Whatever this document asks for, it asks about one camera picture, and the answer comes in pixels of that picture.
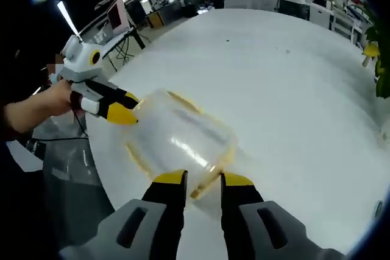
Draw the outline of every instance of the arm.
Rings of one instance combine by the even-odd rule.
[[[42,93],[6,105],[0,121],[1,127],[4,128],[4,131],[1,131],[1,139],[10,139],[15,134],[28,132],[50,116],[65,114],[71,109],[71,92],[70,84],[61,80]]]

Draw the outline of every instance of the gray gripper base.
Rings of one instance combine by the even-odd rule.
[[[322,249],[309,240],[305,225],[275,202],[246,204],[239,209],[249,230],[255,259],[346,259],[340,252]]]
[[[64,259],[147,260],[165,204],[133,199],[104,219],[83,246],[61,250]]]

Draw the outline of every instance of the computer monitor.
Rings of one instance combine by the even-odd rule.
[[[114,0],[107,9],[108,21],[112,26],[114,35],[123,33],[130,29],[129,20],[127,19],[126,9],[123,0]]]

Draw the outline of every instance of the yellow circular marker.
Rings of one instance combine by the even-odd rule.
[[[100,59],[100,52],[99,50],[95,50],[90,58],[90,65],[95,65]]]

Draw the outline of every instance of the yellow object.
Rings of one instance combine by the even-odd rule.
[[[152,24],[153,29],[158,29],[159,27],[164,26],[163,21],[161,20],[159,12],[151,13],[147,16],[149,22]]]
[[[97,63],[98,60],[94,61],[93,58],[95,57],[96,54],[99,54],[99,58],[98,60],[100,59],[100,52],[99,50],[95,50],[93,51],[92,55],[91,55],[91,58],[90,58],[90,65],[95,65]]]
[[[230,172],[224,172],[226,186],[247,186],[253,185],[253,182],[250,181],[247,177],[233,174]]]
[[[126,96],[126,97],[131,97],[133,100],[136,100],[138,103],[140,102],[140,100],[138,100],[137,97],[134,96],[132,93],[127,92],[127,93],[125,94],[125,96]]]
[[[375,43],[370,43],[366,46],[366,48],[363,51],[363,55],[369,56],[369,57],[376,57],[379,56],[379,47]]]
[[[154,183],[180,184],[182,182],[185,170],[175,170],[169,173],[163,173],[153,180]]]
[[[138,119],[123,105],[115,102],[108,107],[107,120],[116,124],[136,124]]]
[[[194,111],[195,113],[199,113],[199,114],[203,114],[203,111],[202,109],[200,109],[199,107],[195,106],[195,104],[188,100],[188,99],[185,99],[184,97],[182,96],[179,96],[178,94],[174,93],[173,91],[167,91],[167,93],[173,98],[175,99],[176,101],[178,101],[179,103],[181,103],[184,107],[186,107],[187,109],[191,110],[191,111]]]

